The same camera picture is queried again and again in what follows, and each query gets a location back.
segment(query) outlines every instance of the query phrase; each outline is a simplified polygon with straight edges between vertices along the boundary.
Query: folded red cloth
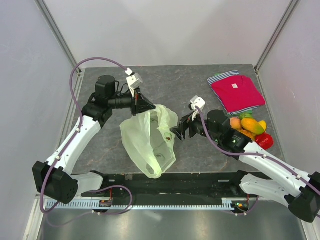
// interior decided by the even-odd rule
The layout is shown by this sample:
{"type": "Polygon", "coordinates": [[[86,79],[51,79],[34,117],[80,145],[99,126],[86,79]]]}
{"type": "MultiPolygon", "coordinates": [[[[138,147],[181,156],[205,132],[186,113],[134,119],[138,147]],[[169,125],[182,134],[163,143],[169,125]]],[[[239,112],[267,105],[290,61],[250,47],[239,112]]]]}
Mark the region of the folded red cloth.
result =
{"type": "Polygon", "coordinates": [[[211,85],[228,113],[233,115],[265,105],[266,101],[249,77],[229,76],[211,85]]]}

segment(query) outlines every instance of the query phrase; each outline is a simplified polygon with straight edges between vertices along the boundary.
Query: folded clothing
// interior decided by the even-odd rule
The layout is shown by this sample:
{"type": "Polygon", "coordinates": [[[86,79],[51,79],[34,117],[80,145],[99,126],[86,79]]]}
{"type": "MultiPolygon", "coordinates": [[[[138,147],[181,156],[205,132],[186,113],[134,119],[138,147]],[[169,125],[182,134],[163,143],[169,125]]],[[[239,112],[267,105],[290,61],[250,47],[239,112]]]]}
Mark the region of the folded clothing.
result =
{"type": "Polygon", "coordinates": [[[238,71],[215,75],[207,81],[228,115],[238,115],[266,104],[252,80],[239,75],[238,71]]]}

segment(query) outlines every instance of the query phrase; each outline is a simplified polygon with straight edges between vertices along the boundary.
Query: cable connector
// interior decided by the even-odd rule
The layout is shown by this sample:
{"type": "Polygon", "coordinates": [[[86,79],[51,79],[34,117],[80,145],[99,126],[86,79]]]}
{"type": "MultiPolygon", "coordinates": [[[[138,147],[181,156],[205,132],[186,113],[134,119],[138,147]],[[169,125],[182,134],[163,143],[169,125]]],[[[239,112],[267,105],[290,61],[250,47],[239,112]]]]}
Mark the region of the cable connector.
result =
{"type": "Polygon", "coordinates": [[[127,68],[125,71],[124,71],[128,76],[130,76],[133,71],[130,69],[130,68],[127,68]]]}
{"type": "Polygon", "coordinates": [[[203,111],[206,102],[201,98],[198,97],[197,95],[194,96],[191,100],[190,100],[191,104],[191,109],[194,110],[193,114],[192,114],[192,121],[195,120],[196,116],[199,114],[199,111],[196,109],[196,106],[201,110],[201,112],[203,111]]]}
{"type": "Polygon", "coordinates": [[[132,76],[128,76],[126,78],[126,82],[128,83],[129,90],[132,94],[132,97],[135,96],[135,89],[143,83],[141,76],[138,73],[135,73],[132,76]]]}

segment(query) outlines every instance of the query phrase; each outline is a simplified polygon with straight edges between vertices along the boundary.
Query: robotic arm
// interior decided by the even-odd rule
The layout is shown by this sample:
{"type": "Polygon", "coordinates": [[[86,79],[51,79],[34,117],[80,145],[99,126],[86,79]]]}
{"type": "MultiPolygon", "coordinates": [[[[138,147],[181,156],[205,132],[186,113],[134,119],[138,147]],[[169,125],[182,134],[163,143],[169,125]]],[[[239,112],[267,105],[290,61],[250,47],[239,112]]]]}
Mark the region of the robotic arm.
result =
{"type": "Polygon", "coordinates": [[[183,141],[189,129],[190,138],[196,134],[207,137],[227,156],[261,171],[271,180],[238,171],[231,182],[245,193],[278,202],[296,217],[312,223],[320,210],[320,196],[314,191],[320,190],[320,173],[310,175],[271,155],[249,137],[232,129],[229,118],[221,110],[212,110],[206,120],[202,119],[199,111],[204,106],[205,101],[195,96],[189,105],[194,112],[182,117],[179,125],[171,131],[183,141]]]}
{"type": "Polygon", "coordinates": [[[100,76],[95,84],[95,92],[91,95],[88,103],[82,109],[83,122],[78,119],[75,127],[59,147],[46,162],[37,161],[32,168],[37,191],[42,190],[45,177],[58,158],[49,175],[44,195],[57,200],[63,204],[70,203],[75,195],[82,194],[90,190],[99,190],[103,177],[97,173],[71,175],[74,166],[91,139],[104,127],[108,119],[112,116],[114,109],[129,108],[132,115],[144,113],[155,109],[147,98],[145,98],[139,88],[142,83],[141,77],[133,73],[127,78],[129,90],[122,94],[116,90],[116,80],[113,76],[100,76]],[[66,148],[61,157],[59,153],[66,148]]]}

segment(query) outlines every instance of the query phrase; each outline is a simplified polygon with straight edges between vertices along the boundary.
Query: gray tabletop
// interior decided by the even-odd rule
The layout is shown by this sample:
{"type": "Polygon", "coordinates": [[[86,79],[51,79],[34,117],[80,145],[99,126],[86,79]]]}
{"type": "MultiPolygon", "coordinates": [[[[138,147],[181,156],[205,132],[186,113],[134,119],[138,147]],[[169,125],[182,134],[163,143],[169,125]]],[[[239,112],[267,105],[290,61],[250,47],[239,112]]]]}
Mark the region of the gray tabletop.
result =
{"type": "MultiPolygon", "coordinates": [[[[179,119],[191,112],[188,104],[195,95],[205,100],[206,105],[203,110],[205,115],[210,110],[223,109],[207,83],[207,79],[216,73],[238,70],[240,74],[250,77],[260,90],[252,65],[137,66],[131,69],[139,73],[144,81],[141,86],[143,95],[154,104],[162,104],[176,112],[179,119]]],[[[102,75],[114,76],[120,81],[121,86],[126,83],[126,75],[118,67],[87,68],[79,96],[81,107],[87,103],[88,98],[95,91],[95,83],[102,75]]],[[[253,117],[258,121],[265,120],[267,132],[272,136],[275,135],[266,106],[255,109],[253,117]]],[[[129,158],[121,141],[119,125],[129,118],[131,118],[130,110],[114,110],[113,116],[81,154],[73,173],[85,174],[91,170],[105,174],[141,173],[129,158]]],[[[274,146],[268,151],[282,159],[275,137],[274,140],[274,146]]],[[[174,153],[176,162],[167,171],[168,173],[257,171],[251,166],[218,152],[205,137],[199,135],[191,139],[187,138],[184,142],[176,138],[174,153]]]]}

